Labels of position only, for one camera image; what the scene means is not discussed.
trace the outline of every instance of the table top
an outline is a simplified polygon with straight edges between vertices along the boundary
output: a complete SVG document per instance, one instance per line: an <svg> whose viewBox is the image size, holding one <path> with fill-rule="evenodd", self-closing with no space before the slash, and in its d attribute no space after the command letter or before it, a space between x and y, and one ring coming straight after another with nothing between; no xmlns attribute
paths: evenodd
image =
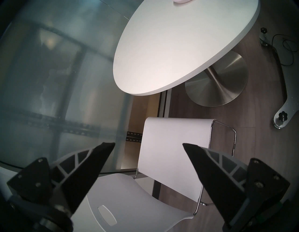
<svg viewBox="0 0 299 232"><path fill-rule="evenodd" d="M132 95L179 85L231 50L259 11L259 0L144 0L116 48L115 83Z"/></svg>

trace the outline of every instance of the table pedestal base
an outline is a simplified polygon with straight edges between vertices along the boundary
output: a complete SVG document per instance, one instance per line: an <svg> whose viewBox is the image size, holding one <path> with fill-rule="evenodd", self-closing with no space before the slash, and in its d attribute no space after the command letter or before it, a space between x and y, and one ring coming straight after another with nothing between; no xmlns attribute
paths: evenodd
<svg viewBox="0 0 299 232"><path fill-rule="evenodd" d="M248 69L244 59L229 51L205 71L185 82L192 101L201 106L221 106L234 100L245 88Z"/></svg>

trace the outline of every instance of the glass wall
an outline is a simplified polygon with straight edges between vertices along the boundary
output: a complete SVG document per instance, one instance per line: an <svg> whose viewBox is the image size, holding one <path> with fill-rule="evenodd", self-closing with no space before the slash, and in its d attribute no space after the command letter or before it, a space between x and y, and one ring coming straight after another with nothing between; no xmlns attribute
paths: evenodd
<svg viewBox="0 0 299 232"><path fill-rule="evenodd" d="M113 58L142 1L126 16L104 2L30 1L1 38L0 161L51 163L116 142L102 172L121 168L133 96L116 86Z"/></svg>

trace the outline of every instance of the screw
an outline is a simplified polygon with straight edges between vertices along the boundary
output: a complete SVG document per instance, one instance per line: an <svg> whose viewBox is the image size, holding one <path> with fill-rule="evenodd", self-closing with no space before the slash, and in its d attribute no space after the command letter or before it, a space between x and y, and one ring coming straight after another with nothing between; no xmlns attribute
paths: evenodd
<svg viewBox="0 0 299 232"><path fill-rule="evenodd" d="M273 178L277 181L280 180L280 177L278 175L273 176Z"/></svg>
<svg viewBox="0 0 299 232"><path fill-rule="evenodd" d="M260 189L264 187L263 183L261 183L259 181L255 182L254 184Z"/></svg>

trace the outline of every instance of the chrome chair leg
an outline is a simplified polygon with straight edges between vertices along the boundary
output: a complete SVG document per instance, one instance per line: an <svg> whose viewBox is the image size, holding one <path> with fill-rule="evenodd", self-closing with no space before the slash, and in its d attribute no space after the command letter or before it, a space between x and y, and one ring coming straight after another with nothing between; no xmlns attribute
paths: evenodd
<svg viewBox="0 0 299 232"><path fill-rule="evenodd" d="M232 129L234 131L234 133L235 133L235 139L234 139L233 150L232 150L232 153L231 153L231 156L233 157L234 153L235 153L235 148L236 148L237 132L232 127L230 127L230 126L228 126L228 125L226 125L226 124L224 124L222 122L219 122L216 119L212 122L212 125L211 125L210 140L209 140L209 149L210 149L210 145L211 145L212 129L213 129L213 125L214 125L215 122L218 123L218 124L220 124L220 125L222 125L222 126L226 126L226 127L230 128L230 129ZM203 189L204 189L204 186L202 186L202 189L200 191L200 195L199 195L198 202L197 202L197 207L196 207L195 212L193 213L194 216L197 214L197 211L198 211L198 208L199 208L200 204L203 205L203 206L209 206L209 205L213 205L214 204L214 203L204 203L204 202L201 201Z"/></svg>
<svg viewBox="0 0 299 232"><path fill-rule="evenodd" d="M135 175L135 177L133 177L133 179L136 179L136 178L137 178L137 174L138 174L138 168L137 168L137 170L136 170L136 175Z"/></svg>

